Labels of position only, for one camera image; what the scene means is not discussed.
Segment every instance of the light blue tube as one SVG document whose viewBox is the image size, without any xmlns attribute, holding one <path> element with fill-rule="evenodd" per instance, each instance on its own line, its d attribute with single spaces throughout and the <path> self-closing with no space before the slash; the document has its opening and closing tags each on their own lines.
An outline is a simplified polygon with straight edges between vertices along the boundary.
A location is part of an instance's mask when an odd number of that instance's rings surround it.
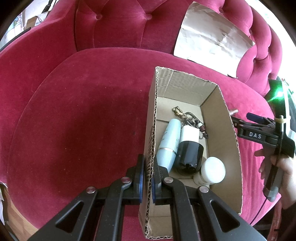
<svg viewBox="0 0 296 241">
<path fill-rule="evenodd" d="M 172 169 L 178 150 L 181 132 L 181 122 L 177 119 L 171 119 L 163 138 L 161 139 L 156 158 L 159 166 L 165 167 L 168 172 Z"/>
</svg>

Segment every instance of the tufted sofa backrest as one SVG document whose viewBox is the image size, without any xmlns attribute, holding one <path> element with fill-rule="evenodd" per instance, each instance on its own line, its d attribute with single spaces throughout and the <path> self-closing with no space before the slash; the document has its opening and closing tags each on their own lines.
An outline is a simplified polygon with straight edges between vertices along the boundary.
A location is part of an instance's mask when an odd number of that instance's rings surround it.
<svg viewBox="0 0 296 241">
<path fill-rule="evenodd" d="M 223 15 L 256 44 L 240 61 L 237 77 L 261 95 L 277 76 L 282 58 L 278 36 L 245 0 L 196 0 Z M 173 53 L 192 0 L 79 0 L 75 19 L 78 51 L 130 47 Z"/>
</svg>

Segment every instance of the white jar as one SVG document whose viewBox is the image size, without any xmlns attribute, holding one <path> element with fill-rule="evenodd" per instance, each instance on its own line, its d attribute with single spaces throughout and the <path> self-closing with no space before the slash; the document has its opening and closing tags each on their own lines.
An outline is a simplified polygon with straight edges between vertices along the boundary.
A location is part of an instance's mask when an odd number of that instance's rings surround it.
<svg viewBox="0 0 296 241">
<path fill-rule="evenodd" d="M 223 162 L 211 156 L 202 164 L 200 171 L 193 176 L 193 181 L 198 186 L 210 185 L 221 182 L 225 174 Z"/>
</svg>

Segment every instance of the black bottle with white cap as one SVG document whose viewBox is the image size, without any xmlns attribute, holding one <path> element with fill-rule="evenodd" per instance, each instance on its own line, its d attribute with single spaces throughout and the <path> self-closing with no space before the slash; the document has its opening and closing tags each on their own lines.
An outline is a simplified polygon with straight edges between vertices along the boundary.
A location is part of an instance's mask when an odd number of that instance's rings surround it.
<svg viewBox="0 0 296 241">
<path fill-rule="evenodd" d="M 182 175 L 192 175 L 199 171 L 204 148 L 199 143 L 200 130 L 185 125 L 181 129 L 180 143 L 174 167 Z"/>
</svg>

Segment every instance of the silver rivet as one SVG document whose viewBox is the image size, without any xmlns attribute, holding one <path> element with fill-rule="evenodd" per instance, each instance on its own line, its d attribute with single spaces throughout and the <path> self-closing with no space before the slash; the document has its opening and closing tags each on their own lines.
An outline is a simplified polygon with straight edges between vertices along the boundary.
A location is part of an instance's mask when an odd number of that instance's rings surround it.
<svg viewBox="0 0 296 241">
<path fill-rule="evenodd" d="M 123 177 L 123 178 L 121 179 L 121 181 L 122 181 L 123 183 L 130 183 L 130 182 L 131 182 L 131 179 L 130 179 L 129 177 Z"/>
<path fill-rule="evenodd" d="M 165 178 L 164 178 L 165 183 L 172 183 L 173 180 L 174 180 L 174 179 L 171 178 L 171 177 L 165 177 Z"/>
<path fill-rule="evenodd" d="M 200 187 L 200 191 L 201 191 L 202 193 L 207 193 L 207 192 L 209 191 L 209 188 L 206 187 L 206 186 L 201 186 L 201 187 Z"/>
<path fill-rule="evenodd" d="M 94 193 L 96 191 L 96 188 L 95 187 L 88 187 L 87 189 L 86 189 L 86 192 L 87 193 Z"/>
</svg>

